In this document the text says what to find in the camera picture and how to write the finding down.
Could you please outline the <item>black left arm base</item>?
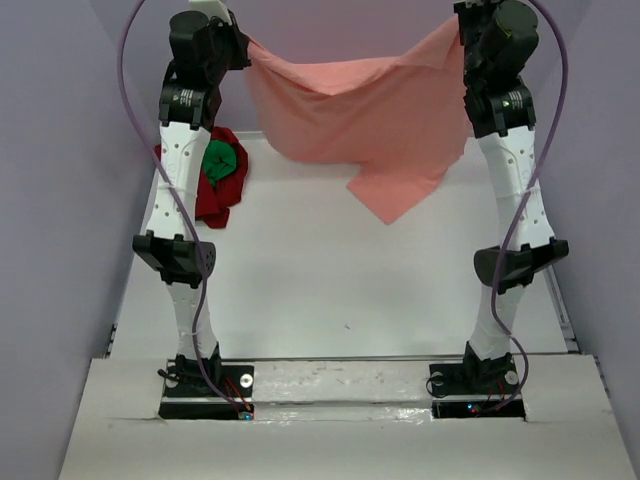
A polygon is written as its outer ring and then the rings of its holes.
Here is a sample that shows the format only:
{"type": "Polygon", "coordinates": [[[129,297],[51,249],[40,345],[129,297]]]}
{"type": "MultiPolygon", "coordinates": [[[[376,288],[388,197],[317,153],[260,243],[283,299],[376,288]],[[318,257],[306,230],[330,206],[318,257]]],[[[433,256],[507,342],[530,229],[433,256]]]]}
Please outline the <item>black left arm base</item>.
{"type": "Polygon", "coordinates": [[[251,421],[255,417],[252,364],[222,364],[218,383],[222,396],[202,379],[179,376],[174,361],[159,369],[158,375],[164,381],[158,412],[162,419],[251,421]]]}

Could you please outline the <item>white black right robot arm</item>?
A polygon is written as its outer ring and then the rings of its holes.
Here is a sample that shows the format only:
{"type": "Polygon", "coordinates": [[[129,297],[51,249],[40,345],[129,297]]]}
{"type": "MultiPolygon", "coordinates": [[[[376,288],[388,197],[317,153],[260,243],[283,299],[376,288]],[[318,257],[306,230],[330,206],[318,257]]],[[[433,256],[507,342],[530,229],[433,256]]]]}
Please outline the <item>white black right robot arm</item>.
{"type": "Polygon", "coordinates": [[[499,243],[477,251],[482,285],[474,331],[455,376],[482,392],[512,368],[511,339],[519,304],[536,273],[565,258],[538,181],[533,96],[521,72],[538,46],[538,17],[521,1],[455,4],[464,50],[465,110],[492,183],[499,243]]]}

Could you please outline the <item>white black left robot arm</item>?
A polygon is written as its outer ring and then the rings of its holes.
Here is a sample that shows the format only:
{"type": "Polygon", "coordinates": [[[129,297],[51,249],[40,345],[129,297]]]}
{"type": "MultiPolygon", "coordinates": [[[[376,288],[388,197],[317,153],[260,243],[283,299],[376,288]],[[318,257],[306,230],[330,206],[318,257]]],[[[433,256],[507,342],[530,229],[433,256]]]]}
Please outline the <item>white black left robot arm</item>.
{"type": "Polygon", "coordinates": [[[178,349],[166,379],[209,395],[221,383],[219,341],[211,328],[207,280],[216,249],[195,229],[202,160],[221,104],[220,84],[230,70],[249,66],[248,39],[222,1],[192,1],[169,21],[172,59],[159,97],[159,179],[145,231],[134,252],[165,283],[171,297],[178,349]]]}

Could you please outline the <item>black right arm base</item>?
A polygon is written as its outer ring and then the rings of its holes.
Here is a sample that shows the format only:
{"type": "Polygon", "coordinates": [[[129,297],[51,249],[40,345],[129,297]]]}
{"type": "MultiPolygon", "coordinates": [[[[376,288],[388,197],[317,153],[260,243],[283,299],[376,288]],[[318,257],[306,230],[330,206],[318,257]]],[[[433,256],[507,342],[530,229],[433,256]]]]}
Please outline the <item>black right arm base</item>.
{"type": "Polygon", "coordinates": [[[514,364],[506,371],[490,374],[487,381],[472,384],[463,377],[461,363],[429,366],[425,383],[432,397],[431,414],[436,420],[475,418],[526,418],[521,394],[511,396],[519,386],[514,364]]]}

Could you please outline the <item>pink t shirt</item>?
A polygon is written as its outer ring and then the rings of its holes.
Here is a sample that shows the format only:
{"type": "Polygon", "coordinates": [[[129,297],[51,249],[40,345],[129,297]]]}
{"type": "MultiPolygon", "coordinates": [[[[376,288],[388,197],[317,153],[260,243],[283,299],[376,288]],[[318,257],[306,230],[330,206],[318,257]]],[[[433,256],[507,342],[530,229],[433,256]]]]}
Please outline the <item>pink t shirt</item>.
{"type": "Polygon", "coordinates": [[[451,17],[395,57],[296,64],[251,41],[245,79],[269,144],[290,160],[355,164],[351,193],[391,224],[462,156],[471,125],[451,17]]]}

